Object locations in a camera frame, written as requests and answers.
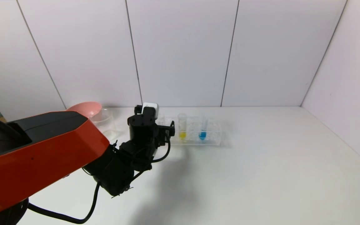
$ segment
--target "black cable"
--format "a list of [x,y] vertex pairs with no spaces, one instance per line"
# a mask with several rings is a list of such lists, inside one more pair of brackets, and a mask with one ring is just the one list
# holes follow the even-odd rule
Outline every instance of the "black cable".
[[95,205],[97,203],[97,197],[98,197],[98,190],[100,188],[101,182],[97,183],[97,186],[95,187],[95,191],[94,191],[94,199],[92,200],[92,205],[91,205],[91,209],[88,212],[87,216],[84,219],[76,219],[67,215],[63,215],[57,212],[52,212],[43,208],[40,208],[38,206],[35,206],[31,203],[28,204],[28,209],[30,209],[31,211],[34,211],[36,213],[48,216],[48,217],[52,217],[55,219],[61,219],[67,222],[71,222],[71,223],[75,223],[75,224],[83,224],[85,222],[87,222],[88,219],[90,219],[91,215],[94,212],[95,209]]
[[166,157],[169,155],[169,152],[170,152],[170,138],[169,138],[169,135],[166,134],[166,132],[165,132],[165,136],[166,136],[166,139],[167,139],[167,151],[166,151],[166,154],[162,158],[152,160],[151,161],[152,163],[160,162],[160,161],[166,159]]
[[0,128],[5,131],[7,134],[9,134],[13,139],[20,140],[22,136],[17,132],[15,129],[10,127],[8,124],[4,123],[3,121],[0,121]]
[[130,158],[131,160],[138,161],[138,162],[141,162],[141,163],[157,163],[157,162],[160,162],[160,161],[164,160],[169,155],[169,152],[170,152],[170,139],[169,139],[169,136],[166,133],[165,133],[165,136],[167,138],[167,151],[166,151],[166,154],[164,156],[162,156],[161,158],[159,158],[159,159],[145,160],[145,159],[136,158],[136,157],[133,157],[131,155],[124,154],[121,151],[116,151],[116,152]]

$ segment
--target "clear plastic cup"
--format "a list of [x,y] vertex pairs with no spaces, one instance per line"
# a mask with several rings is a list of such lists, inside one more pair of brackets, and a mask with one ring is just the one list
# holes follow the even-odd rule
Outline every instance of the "clear plastic cup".
[[111,109],[103,108],[98,114],[90,118],[92,123],[109,140],[110,144],[116,141],[118,132],[116,130],[113,113]]

